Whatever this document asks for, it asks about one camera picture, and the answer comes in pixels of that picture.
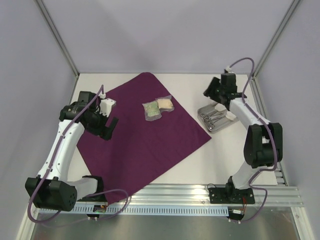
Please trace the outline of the steel surgical scissors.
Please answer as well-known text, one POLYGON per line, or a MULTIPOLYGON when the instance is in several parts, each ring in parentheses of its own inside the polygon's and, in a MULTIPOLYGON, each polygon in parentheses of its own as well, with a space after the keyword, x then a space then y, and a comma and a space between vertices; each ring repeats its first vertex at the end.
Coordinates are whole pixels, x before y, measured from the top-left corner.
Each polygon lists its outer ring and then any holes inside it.
POLYGON ((209 114, 201 113, 200 117, 204 120, 206 118, 211 118, 211 119, 216 119, 220 117, 224 117, 225 113, 224 112, 210 112, 209 114))

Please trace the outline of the stainless steel instrument tray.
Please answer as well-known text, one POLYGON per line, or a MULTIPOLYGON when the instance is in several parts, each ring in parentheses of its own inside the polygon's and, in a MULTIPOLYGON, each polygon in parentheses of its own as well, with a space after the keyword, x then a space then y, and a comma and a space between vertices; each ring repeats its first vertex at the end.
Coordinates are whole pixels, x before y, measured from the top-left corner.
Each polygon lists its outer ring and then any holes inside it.
POLYGON ((197 117, 210 134, 215 134, 238 121, 224 105, 216 102, 199 108, 197 117))

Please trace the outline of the green gauze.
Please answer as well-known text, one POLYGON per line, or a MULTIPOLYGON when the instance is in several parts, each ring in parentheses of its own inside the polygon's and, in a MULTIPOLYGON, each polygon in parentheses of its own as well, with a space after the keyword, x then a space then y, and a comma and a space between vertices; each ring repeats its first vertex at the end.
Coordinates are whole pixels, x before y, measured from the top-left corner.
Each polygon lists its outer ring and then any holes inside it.
POLYGON ((162 117, 161 111, 158 107, 158 102, 156 100, 143 103, 145 120, 148 122, 152 122, 158 120, 162 117))

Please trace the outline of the purple cloth drape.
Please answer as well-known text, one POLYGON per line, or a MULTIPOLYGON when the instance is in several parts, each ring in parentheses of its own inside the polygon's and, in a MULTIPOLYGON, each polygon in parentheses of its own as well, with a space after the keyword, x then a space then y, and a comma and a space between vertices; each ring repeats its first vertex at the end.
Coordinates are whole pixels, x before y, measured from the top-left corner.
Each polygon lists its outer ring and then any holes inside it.
POLYGON ((118 123, 110 140, 84 132, 77 148, 89 172, 101 177, 109 204, 138 192, 206 144, 211 137, 173 100, 174 110, 147 121, 143 104, 170 93, 149 72, 108 91, 118 123))

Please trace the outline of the beige bandage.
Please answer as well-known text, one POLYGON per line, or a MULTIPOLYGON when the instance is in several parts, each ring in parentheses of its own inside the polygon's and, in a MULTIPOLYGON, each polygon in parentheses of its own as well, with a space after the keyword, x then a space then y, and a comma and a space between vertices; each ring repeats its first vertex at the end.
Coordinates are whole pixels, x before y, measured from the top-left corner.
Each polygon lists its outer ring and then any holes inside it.
POLYGON ((156 102, 161 113, 172 112, 175 109, 171 95, 157 98, 156 102))

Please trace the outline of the white gauze pad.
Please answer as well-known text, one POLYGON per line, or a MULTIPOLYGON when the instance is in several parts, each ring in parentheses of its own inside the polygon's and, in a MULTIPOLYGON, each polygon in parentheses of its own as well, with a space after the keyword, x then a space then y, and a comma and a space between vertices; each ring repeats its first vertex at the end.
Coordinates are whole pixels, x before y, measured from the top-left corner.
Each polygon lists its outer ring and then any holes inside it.
POLYGON ((223 112, 226 110, 226 107, 220 103, 218 103, 217 105, 215 105, 214 109, 218 112, 223 112))
POLYGON ((229 111, 226 113, 225 117, 230 121, 235 121, 237 119, 237 117, 229 111))

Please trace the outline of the steel forceps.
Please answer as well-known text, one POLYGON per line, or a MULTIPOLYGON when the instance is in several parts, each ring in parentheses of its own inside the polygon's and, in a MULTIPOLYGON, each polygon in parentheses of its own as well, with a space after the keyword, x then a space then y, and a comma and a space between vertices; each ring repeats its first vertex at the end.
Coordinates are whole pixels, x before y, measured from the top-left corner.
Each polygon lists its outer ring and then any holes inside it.
POLYGON ((209 118, 205 118, 203 121, 204 121, 204 125, 207 128, 207 130, 211 132, 215 128, 215 123, 220 121, 221 119, 222 118, 212 119, 209 117, 209 118))

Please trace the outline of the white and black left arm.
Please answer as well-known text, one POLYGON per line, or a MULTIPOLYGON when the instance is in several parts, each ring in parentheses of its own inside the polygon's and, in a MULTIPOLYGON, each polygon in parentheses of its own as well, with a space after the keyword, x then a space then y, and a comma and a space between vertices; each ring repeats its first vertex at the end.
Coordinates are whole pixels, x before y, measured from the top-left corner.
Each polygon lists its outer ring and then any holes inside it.
POLYGON ((116 101, 98 93, 81 91, 77 101, 66 105, 59 113, 57 134, 49 155, 36 177, 29 177, 25 189, 30 201, 38 209, 69 212, 76 201, 91 197, 98 201, 104 197, 102 177, 84 175, 68 181, 68 173, 77 144, 85 132, 102 140, 111 139, 118 123, 114 117, 107 121, 116 101))

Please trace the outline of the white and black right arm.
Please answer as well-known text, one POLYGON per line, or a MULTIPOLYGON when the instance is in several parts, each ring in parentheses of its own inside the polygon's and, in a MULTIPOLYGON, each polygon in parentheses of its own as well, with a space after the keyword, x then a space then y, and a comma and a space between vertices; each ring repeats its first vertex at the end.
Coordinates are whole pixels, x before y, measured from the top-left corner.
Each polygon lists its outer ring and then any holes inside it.
POLYGON ((247 130, 244 142, 244 163, 229 177, 224 187, 208 188, 212 204, 255 203, 252 183, 262 172, 271 172, 283 159, 283 127, 272 123, 247 101, 243 92, 238 92, 236 74, 222 73, 214 77, 204 96, 222 104, 237 117, 247 130))

